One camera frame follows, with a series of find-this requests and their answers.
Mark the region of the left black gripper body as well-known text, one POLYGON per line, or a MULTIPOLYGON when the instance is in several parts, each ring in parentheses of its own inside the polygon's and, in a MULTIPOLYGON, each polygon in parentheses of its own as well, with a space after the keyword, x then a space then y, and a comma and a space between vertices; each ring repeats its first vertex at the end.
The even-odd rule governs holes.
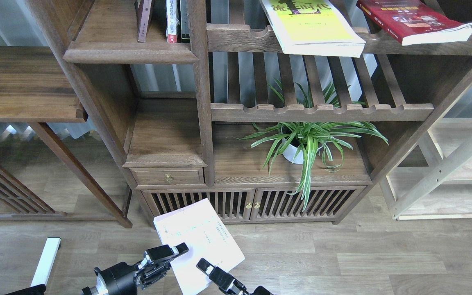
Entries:
POLYGON ((146 256, 134 265, 118 263, 105 270, 95 268, 97 284, 93 287, 94 295, 136 295, 138 286, 142 290, 155 284, 170 269, 171 257, 151 260, 146 256))

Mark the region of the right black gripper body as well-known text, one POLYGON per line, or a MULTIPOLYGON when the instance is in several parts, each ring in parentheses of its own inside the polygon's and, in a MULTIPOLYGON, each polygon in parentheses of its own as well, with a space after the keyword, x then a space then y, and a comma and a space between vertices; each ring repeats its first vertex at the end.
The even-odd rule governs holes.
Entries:
POLYGON ((256 287, 252 292, 237 279, 229 279, 220 283, 220 290, 225 295, 273 295, 264 286, 256 287))

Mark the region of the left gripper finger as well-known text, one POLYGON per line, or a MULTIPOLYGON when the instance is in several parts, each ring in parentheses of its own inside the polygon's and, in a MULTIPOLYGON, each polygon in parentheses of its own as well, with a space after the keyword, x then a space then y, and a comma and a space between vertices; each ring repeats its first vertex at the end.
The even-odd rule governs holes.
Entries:
POLYGON ((176 246, 158 246, 150 248, 144 252, 144 267, 156 267, 170 263, 172 260, 189 251, 185 243, 180 243, 176 246))

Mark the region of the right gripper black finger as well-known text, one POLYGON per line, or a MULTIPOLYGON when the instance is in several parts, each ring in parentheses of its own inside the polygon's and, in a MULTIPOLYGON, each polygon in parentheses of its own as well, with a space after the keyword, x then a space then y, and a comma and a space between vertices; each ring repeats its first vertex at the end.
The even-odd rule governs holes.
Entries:
POLYGON ((220 267, 214 266, 201 258, 196 267, 201 270, 218 287, 222 293, 239 293, 241 282, 220 267))

